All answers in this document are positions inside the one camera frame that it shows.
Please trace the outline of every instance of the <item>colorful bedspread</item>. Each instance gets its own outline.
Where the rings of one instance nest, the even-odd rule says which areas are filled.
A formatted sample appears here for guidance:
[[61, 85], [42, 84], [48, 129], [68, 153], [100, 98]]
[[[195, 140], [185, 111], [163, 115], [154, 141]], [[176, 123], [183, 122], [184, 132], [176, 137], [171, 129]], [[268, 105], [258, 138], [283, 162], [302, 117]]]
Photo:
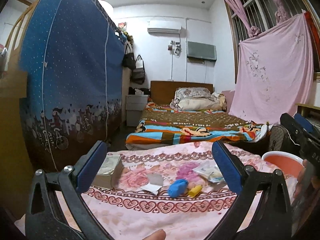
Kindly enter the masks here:
[[[260, 156], [226, 145], [242, 163], [254, 166], [258, 171], [272, 172], [276, 166], [261, 160]], [[144, 151], [121, 151], [109, 153], [121, 155], [124, 169], [115, 189], [90, 187], [82, 198], [101, 225], [116, 240], [142, 240], [154, 231], [163, 228], [166, 240], [204, 239], [232, 205], [236, 194], [225, 183], [211, 184], [199, 177], [193, 168], [204, 162], [213, 162], [212, 143], [195, 142], [161, 147]], [[164, 187], [159, 195], [140, 189], [148, 183], [148, 174], [158, 173], [164, 178]], [[296, 179], [285, 176], [292, 196]], [[187, 179], [188, 187], [202, 185], [203, 190], [195, 198], [186, 195], [170, 198], [169, 185], [176, 179]], [[246, 228], [258, 205], [261, 193], [257, 193], [253, 204], [242, 223]], [[58, 192], [58, 199], [70, 226], [78, 229], [71, 213]], [[24, 230], [24, 221], [19, 228]]]
[[223, 111], [177, 111], [150, 102], [136, 131], [128, 135], [126, 146], [128, 149], [147, 149], [148, 145], [220, 139], [226, 142], [252, 141], [260, 133], [261, 126]]

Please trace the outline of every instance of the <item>plastic packet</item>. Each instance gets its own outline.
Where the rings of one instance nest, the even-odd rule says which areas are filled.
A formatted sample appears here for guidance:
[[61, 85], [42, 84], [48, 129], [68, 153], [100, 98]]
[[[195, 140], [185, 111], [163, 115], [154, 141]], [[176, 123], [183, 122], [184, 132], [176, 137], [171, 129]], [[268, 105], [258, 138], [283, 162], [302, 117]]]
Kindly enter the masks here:
[[193, 171], [212, 183], [220, 183], [225, 181], [214, 160], [202, 163], [198, 167], [194, 168]]

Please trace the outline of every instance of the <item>blue fabric wardrobe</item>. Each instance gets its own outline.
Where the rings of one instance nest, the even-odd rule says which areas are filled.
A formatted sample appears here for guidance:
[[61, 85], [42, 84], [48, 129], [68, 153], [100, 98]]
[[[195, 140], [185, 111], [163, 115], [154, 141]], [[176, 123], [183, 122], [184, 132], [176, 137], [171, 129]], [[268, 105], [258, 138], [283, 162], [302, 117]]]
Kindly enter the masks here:
[[40, 0], [22, 43], [20, 100], [34, 168], [60, 171], [121, 123], [124, 45], [97, 0]]

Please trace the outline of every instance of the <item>blue gripper pad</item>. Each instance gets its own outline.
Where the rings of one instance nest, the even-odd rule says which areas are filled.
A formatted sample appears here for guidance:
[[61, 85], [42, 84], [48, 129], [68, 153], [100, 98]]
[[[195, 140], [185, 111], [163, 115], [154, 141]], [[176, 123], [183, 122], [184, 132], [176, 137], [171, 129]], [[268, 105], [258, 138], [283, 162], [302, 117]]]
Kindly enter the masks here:
[[103, 141], [97, 141], [86, 155], [81, 156], [74, 166], [73, 172], [76, 180], [76, 192], [88, 191], [106, 156], [107, 144]]
[[216, 141], [212, 144], [212, 156], [228, 184], [229, 189], [239, 195], [243, 188], [242, 172], [240, 169], [243, 170], [244, 165], [237, 156], [234, 156], [229, 152], [222, 141]]
[[295, 114], [294, 119], [298, 124], [300, 124], [308, 133], [313, 132], [313, 125], [304, 117], [301, 116], [301, 114]]

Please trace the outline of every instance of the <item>headboard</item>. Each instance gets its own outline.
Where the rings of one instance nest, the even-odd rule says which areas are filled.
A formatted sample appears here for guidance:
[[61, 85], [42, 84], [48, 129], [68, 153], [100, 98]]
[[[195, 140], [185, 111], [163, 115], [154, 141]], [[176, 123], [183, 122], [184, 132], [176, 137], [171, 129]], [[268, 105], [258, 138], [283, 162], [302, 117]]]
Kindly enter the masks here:
[[151, 99], [158, 105], [168, 105], [174, 98], [177, 88], [204, 87], [213, 93], [212, 84], [175, 82], [175, 81], [151, 81]]

